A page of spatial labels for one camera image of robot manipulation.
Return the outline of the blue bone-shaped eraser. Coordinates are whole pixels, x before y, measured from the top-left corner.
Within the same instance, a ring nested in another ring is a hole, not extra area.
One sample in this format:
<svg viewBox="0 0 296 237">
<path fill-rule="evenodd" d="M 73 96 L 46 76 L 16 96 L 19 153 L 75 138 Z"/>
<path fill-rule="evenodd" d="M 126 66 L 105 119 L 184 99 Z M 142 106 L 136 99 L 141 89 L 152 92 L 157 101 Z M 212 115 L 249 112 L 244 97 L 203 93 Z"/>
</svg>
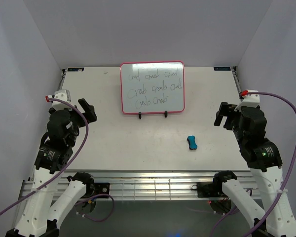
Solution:
<svg viewBox="0 0 296 237">
<path fill-rule="evenodd" d="M 188 136 L 187 142 L 190 150 L 196 150 L 198 148 L 194 135 Z"/>
</svg>

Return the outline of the pink framed whiteboard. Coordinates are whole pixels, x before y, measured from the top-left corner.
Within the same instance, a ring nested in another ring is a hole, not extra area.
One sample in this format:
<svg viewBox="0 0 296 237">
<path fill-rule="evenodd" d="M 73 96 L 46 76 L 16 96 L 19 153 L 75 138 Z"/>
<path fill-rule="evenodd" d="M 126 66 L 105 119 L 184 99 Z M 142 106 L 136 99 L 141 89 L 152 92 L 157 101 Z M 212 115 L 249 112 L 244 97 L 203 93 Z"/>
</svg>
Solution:
<svg viewBox="0 0 296 237">
<path fill-rule="evenodd" d="M 185 109 L 185 67 L 181 61 L 123 63 L 121 108 L 126 115 L 180 113 Z"/>
</svg>

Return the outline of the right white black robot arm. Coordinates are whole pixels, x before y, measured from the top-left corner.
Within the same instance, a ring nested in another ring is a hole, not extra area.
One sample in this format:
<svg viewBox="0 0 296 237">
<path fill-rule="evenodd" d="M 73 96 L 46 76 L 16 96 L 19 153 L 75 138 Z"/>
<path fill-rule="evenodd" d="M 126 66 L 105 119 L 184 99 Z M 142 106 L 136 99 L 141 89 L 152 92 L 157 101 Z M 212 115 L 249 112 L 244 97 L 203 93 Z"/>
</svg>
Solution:
<svg viewBox="0 0 296 237">
<path fill-rule="evenodd" d="M 241 187 L 231 171 L 217 173 L 214 193 L 228 196 L 245 217 L 252 237 L 296 237 L 296 220 L 287 193 L 282 191 L 283 170 L 278 148 L 265 137 L 267 120 L 259 106 L 237 109 L 222 102 L 215 126 L 226 117 L 224 128 L 233 131 L 240 154 L 257 184 L 263 206 L 260 207 Z"/>
</svg>

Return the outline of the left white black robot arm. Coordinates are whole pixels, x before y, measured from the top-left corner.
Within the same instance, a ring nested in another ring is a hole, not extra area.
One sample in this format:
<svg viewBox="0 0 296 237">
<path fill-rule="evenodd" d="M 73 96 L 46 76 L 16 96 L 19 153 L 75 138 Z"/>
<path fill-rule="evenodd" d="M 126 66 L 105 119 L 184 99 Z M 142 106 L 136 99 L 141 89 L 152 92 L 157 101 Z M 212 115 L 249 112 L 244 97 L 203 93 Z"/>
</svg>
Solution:
<svg viewBox="0 0 296 237">
<path fill-rule="evenodd" d="M 35 161 L 31 192 L 23 197 L 26 206 L 16 226 L 7 231 L 8 237 L 57 237 L 60 226 L 80 197 L 90 197 L 95 186 L 91 175 L 77 173 L 70 178 L 67 190 L 56 202 L 53 201 L 63 172 L 77 157 L 73 152 L 79 130 L 96 122 L 94 106 L 84 98 L 78 103 L 81 113 L 64 99 L 47 97 L 52 103 L 47 131 L 43 135 Z"/>
</svg>

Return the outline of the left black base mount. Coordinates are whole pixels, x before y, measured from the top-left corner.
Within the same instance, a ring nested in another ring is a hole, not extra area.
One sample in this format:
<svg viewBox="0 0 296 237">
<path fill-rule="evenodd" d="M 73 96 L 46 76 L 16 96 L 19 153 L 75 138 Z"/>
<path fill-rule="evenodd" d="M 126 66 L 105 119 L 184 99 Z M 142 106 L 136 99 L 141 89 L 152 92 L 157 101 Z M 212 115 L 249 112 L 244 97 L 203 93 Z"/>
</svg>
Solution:
<svg viewBox="0 0 296 237">
<path fill-rule="evenodd" d="M 93 183 L 90 185 L 90 197 L 108 198 L 110 194 L 110 183 Z"/>
</svg>

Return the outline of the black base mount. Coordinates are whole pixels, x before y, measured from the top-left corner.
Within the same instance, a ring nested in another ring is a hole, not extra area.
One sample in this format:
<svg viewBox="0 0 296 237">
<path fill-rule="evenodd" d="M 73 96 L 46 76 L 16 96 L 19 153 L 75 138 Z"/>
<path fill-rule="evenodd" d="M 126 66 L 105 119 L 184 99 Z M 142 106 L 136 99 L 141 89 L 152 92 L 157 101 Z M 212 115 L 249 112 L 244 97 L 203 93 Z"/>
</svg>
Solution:
<svg viewBox="0 0 296 237">
<path fill-rule="evenodd" d="M 90 197 L 108 198 L 110 194 L 110 183 L 93 183 L 90 185 Z"/>
<path fill-rule="evenodd" d="M 191 190 L 197 192 L 198 198 L 214 198 L 217 194 L 212 182 L 197 182 L 191 186 Z"/>
</svg>

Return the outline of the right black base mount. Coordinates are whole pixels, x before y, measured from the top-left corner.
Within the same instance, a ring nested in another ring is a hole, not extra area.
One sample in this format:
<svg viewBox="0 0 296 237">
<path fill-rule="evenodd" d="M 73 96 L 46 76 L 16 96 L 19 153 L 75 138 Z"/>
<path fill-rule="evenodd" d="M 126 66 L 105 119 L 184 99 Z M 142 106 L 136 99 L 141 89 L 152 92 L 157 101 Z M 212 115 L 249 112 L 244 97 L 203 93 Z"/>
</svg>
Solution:
<svg viewBox="0 0 296 237">
<path fill-rule="evenodd" d="M 212 182 L 197 182 L 191 186 L 191 190 L 197 192 L 198 198 L 214 198 L 217 194 Z"/>
</svg>

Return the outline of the aluminium rail frame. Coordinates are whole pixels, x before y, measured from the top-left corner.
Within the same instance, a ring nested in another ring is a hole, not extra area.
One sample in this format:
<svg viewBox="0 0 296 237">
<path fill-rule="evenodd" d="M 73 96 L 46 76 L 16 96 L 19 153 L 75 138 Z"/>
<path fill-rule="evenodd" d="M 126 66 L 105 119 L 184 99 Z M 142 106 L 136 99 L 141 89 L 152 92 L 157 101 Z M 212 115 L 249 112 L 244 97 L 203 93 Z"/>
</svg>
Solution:
<svg viewBox="0 0 296 237">
<path fill-rule="evenodd" d="M 116 201 L 174 201 L 174 200 L 209 200 L 198 198 L 197 182 L 212 182 L 219 171 L 100 171 L 79 170 L 93 176 L 96 183 L 110 183 L 109 194 Z M 65 191 L 68 176 L 74 176 L 78 170 L 67 169 L 60 179 L 53 200 Z M 248 170 L 233 171 L 244 189 L 252 189 L 252 198 L 259 200 L 258 186 Z"/>
</svg>

